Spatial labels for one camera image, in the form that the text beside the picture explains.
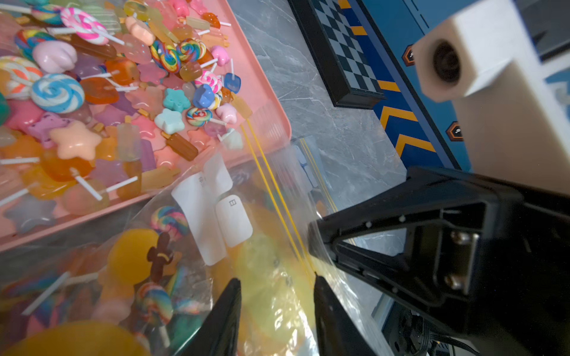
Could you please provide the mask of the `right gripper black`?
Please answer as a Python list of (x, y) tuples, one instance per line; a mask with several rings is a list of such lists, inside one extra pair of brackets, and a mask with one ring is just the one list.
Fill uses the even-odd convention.
[(439, 328), (474, 328), (481, 355), (569, 354), (568, 194), (413, 167), (401, 184), (312, 222), (309, 235), (312, 254), (322, 249)]

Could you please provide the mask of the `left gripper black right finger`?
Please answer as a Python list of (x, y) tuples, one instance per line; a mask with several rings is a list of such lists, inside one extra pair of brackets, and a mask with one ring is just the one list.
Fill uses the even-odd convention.
[(350, 319), (327, 280), (319, 275), (316, 275), (314, 286), (314, 304), (320, 355), (376, 355)]

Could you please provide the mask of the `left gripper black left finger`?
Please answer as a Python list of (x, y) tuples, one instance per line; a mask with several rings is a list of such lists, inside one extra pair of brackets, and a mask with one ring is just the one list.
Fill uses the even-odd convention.
[(182, 355), (236, 355), (241, 306), (241, 282), (233, 278)]

